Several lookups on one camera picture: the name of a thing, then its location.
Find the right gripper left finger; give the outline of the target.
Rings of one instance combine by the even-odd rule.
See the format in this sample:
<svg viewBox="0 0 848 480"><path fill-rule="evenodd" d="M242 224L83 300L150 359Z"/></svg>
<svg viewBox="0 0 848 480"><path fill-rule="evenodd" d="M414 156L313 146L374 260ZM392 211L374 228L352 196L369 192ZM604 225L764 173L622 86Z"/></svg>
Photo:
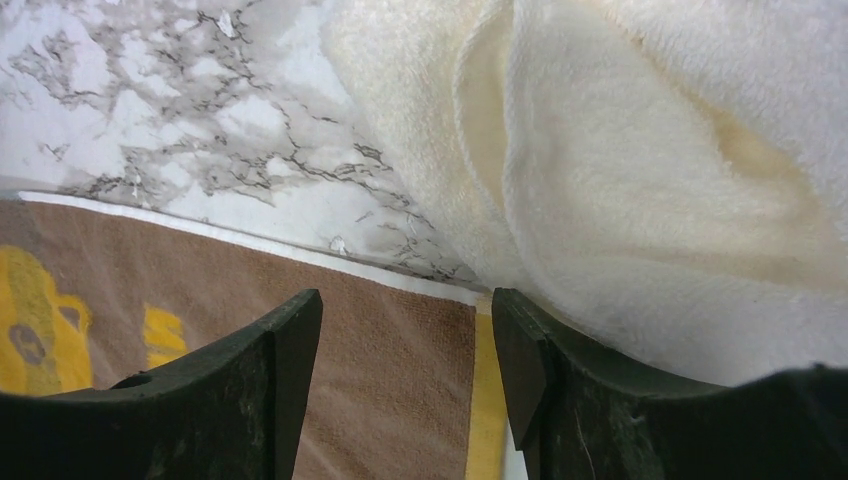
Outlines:
<svg viewBox="0 0 848 480"><path fill-rule="evenodd" d="M5 479L289 479L323 304L255 322L107 390L1 398Z"/></svg>

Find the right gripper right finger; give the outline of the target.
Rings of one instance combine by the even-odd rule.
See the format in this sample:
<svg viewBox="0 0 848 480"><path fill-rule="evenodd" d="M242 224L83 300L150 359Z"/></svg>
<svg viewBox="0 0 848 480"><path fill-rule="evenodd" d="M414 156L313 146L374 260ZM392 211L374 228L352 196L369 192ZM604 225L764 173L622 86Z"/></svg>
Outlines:
<svg viewBox="0 0 848 480"><path fill-rule="evenodd" d="M521 292L493 295L508 420L532 479L843 479L847 373L720 387L650 367Z"/></svg>

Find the cream white towel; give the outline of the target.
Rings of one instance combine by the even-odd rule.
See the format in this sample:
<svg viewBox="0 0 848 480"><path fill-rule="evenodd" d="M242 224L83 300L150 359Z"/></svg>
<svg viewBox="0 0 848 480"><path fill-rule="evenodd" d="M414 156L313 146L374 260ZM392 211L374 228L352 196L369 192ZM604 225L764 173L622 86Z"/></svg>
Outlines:
<svg viewBox="0 0 848 480"><path fill-rule="evenodd" d="M847 363L843 1L340 1L322 43L489 288L735 385Z"/></svg>

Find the brown yellow bear towel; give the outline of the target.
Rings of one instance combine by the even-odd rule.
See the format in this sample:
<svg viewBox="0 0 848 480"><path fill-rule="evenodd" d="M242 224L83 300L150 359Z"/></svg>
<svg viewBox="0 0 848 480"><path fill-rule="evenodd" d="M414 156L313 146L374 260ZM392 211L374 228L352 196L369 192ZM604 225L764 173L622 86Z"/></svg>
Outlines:
<svg viewBox="0 0 848 480"><path fill-rule="evenodd" d="M483 294L1 198L5 479L506 479L506 426Z"/></svg>

